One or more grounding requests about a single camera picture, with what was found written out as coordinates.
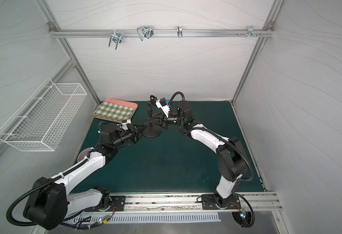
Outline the black round stand base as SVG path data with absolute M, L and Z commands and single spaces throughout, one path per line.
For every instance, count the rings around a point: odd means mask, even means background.
M 162 128 L 145 128 L 142 131 L 142 135 L 148 138 L 154 138 L 154 137 L 158 137 L 162 132 Z

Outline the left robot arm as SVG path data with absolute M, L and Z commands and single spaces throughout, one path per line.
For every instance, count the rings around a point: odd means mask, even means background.
M 51 178 L 41 177 L 35 181 L 30 191 L 10 205 L 6 212 L 7 221 L 15 226 L 39 225 L 52 230 L 58 225 L 65 225 L 69 218 L 87 208 L 109 208 L 111 199 L 109 191 L 104 188 L 94 187 L 74 194 L 71 191 L 111 162 L 122 145 L 129 142 L 136 144 L 145 128 L 144 124 L 134 125 L 130 121 L 120 124 L 100 122 L 96 146 L 87 148 L 82 160 L 69 169 Z

